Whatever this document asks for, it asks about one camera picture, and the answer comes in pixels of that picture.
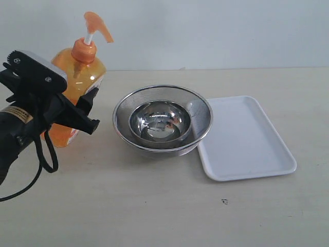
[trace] soap dispenser bottle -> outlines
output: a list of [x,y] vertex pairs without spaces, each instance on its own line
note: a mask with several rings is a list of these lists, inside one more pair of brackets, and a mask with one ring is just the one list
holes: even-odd
[[[113,42],[101,17],[93,12],[84,15],[87,25],[87,35],[75,41],[73,48],[60,51],[52,60],[52,64],[67,74],[67,89],[63,93],[74,105],[79,97],[88,93],[94,87],[99,87],[106,68],[96,57],[97,48],[92,41],[93,34],[98,30],[108,43]],[[54,123],[49,136],[55,147],[66,147],[78,134],[78,130]]]

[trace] white plastic tray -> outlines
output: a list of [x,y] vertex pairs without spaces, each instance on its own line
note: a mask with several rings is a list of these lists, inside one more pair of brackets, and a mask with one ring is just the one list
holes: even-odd
[[254,98],[213,98],[208,102],[213,126],[198,145],[208,177],[230,181],[295,171],[296,160]]

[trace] small dark speck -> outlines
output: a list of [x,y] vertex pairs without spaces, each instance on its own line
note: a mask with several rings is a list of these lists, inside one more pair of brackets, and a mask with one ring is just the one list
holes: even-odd
[[227,205],[228,204],[228,200],[227,199],[222,199],[222,202]]

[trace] table surface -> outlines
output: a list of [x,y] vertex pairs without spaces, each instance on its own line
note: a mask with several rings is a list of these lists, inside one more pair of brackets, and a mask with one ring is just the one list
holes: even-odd
[[[101,120],[97,131],[57,150],[58,172],[43,172],[27,193],[0,204],[0,246],[328,246],[328,78],[329,68],[108,72],[90,114]],[[206,177],[197,149],[162,161],[129,154],[112,112],[152,84],[254,97],[296,172],[219,183]],[[3,108],[10,94],[2,87],[0,95]],[[0,196],[26,186],[37,168],[30,145]]]

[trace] metal mesh strainer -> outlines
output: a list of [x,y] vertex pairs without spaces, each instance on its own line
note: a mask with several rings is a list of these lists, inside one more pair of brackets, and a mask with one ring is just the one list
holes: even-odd
[[[175,102],[190,113],[192,131],[180,147],[151,149],[139,145],[134,139],[129,128],[129,117],[143,103],[155,100]],[[174,85],[155,85],[138,89],[125,96],[114,109],[113,124],[119,136],[139,150],[178,156],[191,151],[206,136],[212,125],[212,111],[206,99],[189,89]]]

